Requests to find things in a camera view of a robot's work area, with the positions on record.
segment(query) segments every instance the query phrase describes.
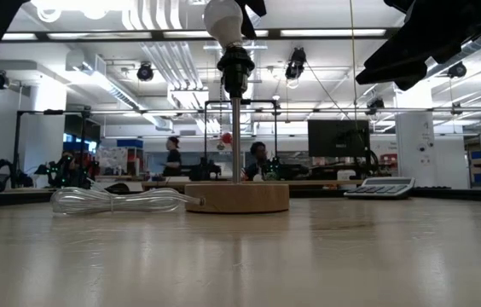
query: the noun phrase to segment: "black clothing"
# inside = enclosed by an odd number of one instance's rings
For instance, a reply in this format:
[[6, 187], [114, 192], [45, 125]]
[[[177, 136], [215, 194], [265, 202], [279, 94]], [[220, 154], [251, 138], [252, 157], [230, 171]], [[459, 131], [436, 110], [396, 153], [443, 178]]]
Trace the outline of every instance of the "black clothing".
[[264, 177], [265, 173], [267, 172], [267, 165], [270, 165], [270, 163], [270, 160], [266, 160], [263, 163], [257, 162], [249, 165], [248, 167], [245, 167], [244, 172], [248, 177], [248, 180], [254, 180], [254, 176], [256, 176], [257, 174], [260, 174], [262, 177]]
[[[180, 165], [182, 165], [182, 156], [180, 152], [177, 149], [172, 149], [169, 151], [168, 157], [166, 157], [166, 162], [178, 162]], [[178, 168], [172, 168], [165, 166], [165, 169], [163, 170], [163, 176], [165, 177], [172, 177], [172, 176], [180, 176], [182, 172], [180, 171], [181, 167]]]

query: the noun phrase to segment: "transparent power cord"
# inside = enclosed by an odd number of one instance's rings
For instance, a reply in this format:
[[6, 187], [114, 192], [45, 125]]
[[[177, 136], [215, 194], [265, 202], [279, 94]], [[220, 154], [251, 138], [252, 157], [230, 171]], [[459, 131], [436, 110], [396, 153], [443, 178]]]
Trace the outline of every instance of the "transparent power cord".
[[97, 189], [62, 188], [51, 196], [53, 212], [87, 214], [114, 211], [172, 211], [182, 203], [203, 206], [204, 199], [179, 194], [172, 188], [158, 188], [140, 194], [117, 195], [92, 182]]

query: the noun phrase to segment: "red object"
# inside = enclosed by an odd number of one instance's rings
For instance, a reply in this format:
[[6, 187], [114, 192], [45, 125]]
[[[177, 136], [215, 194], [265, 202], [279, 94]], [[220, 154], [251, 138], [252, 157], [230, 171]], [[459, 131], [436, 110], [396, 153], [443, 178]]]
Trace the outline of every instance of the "red object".
[[222, 142], [224, 144], [230, 144], [233, 141], [233, 137], [229, 132], [223, 133], [222, 134]]

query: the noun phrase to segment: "workbench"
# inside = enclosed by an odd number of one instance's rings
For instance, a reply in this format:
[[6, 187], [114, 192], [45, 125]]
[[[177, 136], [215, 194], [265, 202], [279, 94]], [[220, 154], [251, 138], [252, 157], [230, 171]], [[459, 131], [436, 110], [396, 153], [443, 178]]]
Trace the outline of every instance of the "workbench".
[[[360, 185], [363, 180], [290, 180], [290, 181], [267, 181], [267, 182], [242, 182], [241, 184], [287, 184], [290, 187], [327, 187], [338, 185]], [[145, 190], [149, 188], [183, 188], [188, 184], [221, 185], [232, 184], [230, 181], [202, 181], [202, 182], [142, 182]]]

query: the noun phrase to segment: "calculator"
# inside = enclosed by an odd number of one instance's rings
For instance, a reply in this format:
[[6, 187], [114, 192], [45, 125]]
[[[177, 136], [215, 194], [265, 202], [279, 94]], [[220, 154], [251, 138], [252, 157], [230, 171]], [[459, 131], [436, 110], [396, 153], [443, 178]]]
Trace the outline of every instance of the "calculator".
[[352, 199], [403, 199], [409, 196], [413, 186], [414, 178], [409, 177], [369, 178], [362, 186], [345, 192], [345, 196]]

